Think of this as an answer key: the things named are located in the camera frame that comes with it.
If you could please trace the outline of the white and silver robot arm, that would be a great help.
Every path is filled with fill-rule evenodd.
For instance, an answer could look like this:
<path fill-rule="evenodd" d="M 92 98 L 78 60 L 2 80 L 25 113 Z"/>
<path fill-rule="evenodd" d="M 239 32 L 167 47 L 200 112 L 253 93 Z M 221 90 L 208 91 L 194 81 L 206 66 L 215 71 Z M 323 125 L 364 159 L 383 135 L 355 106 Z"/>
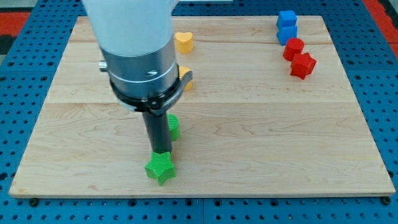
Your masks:
<path fill-rule="evenodd" d="M 178 0 L 83 0 L 114 94 L 128 108 L 160 116 L 181 97 L 172 11 Z"/>

